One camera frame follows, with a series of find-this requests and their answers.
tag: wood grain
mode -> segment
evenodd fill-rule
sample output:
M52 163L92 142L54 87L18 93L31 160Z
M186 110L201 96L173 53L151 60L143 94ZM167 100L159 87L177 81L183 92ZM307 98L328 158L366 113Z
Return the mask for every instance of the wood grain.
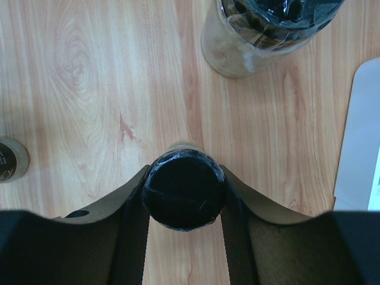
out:
M353 75L380 56L380 2L347 0L307 46L233 80L201 52L211 1L0 0L0 136L31 157L0 208L64 216L190 141L286 207L331 209ZM144 284L229 284L220 221L187 235L152 221Z

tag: bottle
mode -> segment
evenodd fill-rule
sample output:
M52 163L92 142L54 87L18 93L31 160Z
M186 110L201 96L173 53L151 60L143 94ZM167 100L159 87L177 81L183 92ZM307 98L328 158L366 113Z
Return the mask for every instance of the bottle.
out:
M226 77L247 77L301 48L336 15L344 0L213 0L201 45Z
M224 208L224 172L196 145L175 144L151 165L141 198L153 219L189 232L214 223Z
M23 177L28 166L29 156L23 145L10 138L0 138L0 183Z

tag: jar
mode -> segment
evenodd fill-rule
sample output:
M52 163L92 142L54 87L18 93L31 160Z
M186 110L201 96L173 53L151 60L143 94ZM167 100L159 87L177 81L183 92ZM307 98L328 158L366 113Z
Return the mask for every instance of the jar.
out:
M214 0L202 31L207 62L226 77L247 77L301 48L344 0Z
M0 138L0 183L23 177L28 166L29 156L23 145L10 138Z

